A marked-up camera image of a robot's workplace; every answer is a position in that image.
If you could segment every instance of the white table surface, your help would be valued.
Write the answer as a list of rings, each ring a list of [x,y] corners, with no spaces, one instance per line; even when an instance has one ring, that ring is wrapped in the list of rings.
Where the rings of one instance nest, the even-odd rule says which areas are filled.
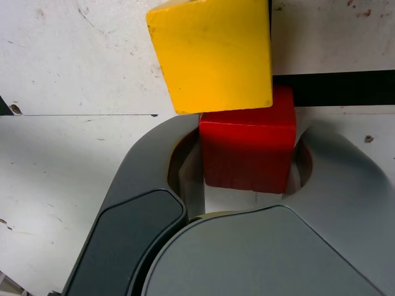
[[[348,111],[363,108],[366,113],[382,107]],[[298,134],[310,125],[336,130],[395,182],[395,116],[343,110],[298,109]],[[7,221],[0,224],[0,269],[36,296],[61,291],[120,162],[133,143],[163,119],[0,117],[0,218]],[[373,136],[373,142],[364,143],[366,135]],[[206,199],[208,212],[267,202],[264,194],[215,188],[207,188]]]
[[[23,113],[0,117],[0,270],[36,296],[62,290],[126,152],[174,116],[144,19],[162,2],[0,0],[0,95]],[[274,0],[274,74],[395,69],[395,2],[347,3]],[[297,112],[395,181],[394,107]],[[208,211],[265,198],[207,188]]]

